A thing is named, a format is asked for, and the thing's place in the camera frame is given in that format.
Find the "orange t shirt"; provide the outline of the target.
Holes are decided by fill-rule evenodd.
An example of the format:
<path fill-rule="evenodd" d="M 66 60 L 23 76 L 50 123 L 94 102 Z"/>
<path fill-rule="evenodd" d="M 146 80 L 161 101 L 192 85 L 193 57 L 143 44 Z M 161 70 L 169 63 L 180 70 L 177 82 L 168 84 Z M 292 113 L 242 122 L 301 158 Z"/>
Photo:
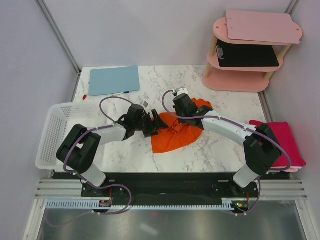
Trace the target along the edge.
<path fill-rule="evenodd" d="M 159 116 L 168 128 L 159 129 L 157 131 L 158 135 L 151 137 L 154 154 L 168 153 L 189 146 L 202 135 L 202 129 L 190 126 L 187 123 L 180 124 L 176 117 L 167 112 L 162 112 Z"/>

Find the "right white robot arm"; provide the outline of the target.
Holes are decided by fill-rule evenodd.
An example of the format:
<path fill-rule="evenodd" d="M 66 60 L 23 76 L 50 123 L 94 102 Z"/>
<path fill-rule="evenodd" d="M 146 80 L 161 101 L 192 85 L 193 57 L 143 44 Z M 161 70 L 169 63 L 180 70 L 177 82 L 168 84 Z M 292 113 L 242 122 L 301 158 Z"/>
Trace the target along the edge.
<path fill-rule="evenodd" d="M 247 186 L 271 170 L 282 156 L 280 144 L 268 125 L 257 127 L 240 123 L 221 116 L 211 107 L 198 107 L 181 89 L 173 93 L 173 96 L 173 108 L 181 124 L 217 133 L 243 147 L 245 164 L 229 184 L 229 191 L 233 196 L 242 196 L 247 191 Z"/>

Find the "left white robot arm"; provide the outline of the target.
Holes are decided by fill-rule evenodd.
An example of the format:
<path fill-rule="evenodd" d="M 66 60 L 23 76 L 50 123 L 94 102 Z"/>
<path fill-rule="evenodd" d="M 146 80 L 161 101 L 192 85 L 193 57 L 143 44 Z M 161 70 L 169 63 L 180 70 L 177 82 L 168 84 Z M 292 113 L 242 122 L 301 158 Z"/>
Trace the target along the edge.
<path fill-rule="evenodd" d="M 127 113 L 113 125 L 88 129 L 81 124 L 73 126 L 56 152 L 56 158 L 63 163 L 64 170 L 73 173 L 92 184 L 92 191 L 99 197 L 106 196 L 110 185 L 107 176 L 95 164 L 94 159 L 100 146 L 125 141 L 135 132 L 141 131 L 145 138 L 156 136 L 158 130 L 168 129 L 155 109 L 147 113 L 138 104 L 132 104 Z"/>

